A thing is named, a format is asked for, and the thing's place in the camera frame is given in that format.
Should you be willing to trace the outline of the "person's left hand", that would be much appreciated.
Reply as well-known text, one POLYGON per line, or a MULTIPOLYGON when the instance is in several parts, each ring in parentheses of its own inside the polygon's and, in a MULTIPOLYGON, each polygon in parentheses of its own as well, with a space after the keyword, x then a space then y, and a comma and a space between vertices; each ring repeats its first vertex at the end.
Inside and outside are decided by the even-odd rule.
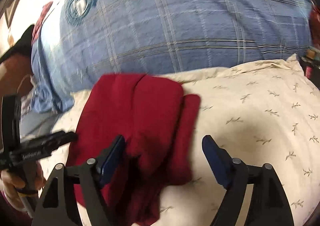
MULTIPOLYGON (((40 190, 46 184, 46 179, 43 175, 43 170, 39 162, 37 164, 36 177, 35 177, 35 189, 40 190)), ((17 175, 9 172, 8 169, 1 171, 1 181, 3 183, 3 193, 9 202, 9 204, 18 211, 24 211, 25 206, 22 203, 17 189, 23 189, 25 182, 17 175)))

